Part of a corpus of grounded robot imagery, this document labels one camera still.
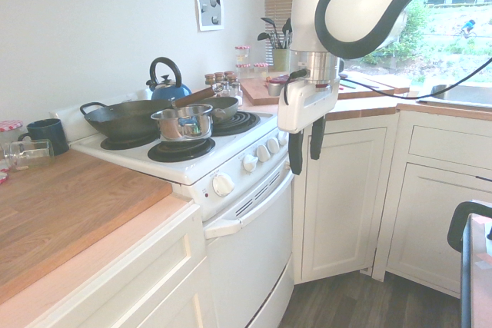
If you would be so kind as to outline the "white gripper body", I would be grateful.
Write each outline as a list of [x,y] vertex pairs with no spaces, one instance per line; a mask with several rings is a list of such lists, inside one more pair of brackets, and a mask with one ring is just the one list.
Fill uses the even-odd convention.
[[291,78],[285,83],[278,102],[278,127],[286,132],[302,131],[331,111],[339,92],[340,78],[318,88],[307,78]]

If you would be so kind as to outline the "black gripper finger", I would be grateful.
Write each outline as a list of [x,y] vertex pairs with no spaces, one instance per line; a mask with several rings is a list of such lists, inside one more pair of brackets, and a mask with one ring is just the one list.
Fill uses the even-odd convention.
[[299,175],[302,171],[303,157],[302,144],[304,139],[304,131],[289,134],[288,154],[291,171],[295,175]]
[[312,160],[318,160],[320,158],[325,125],[325,116],[318,118],[312,125],[310,143],[310,156]]

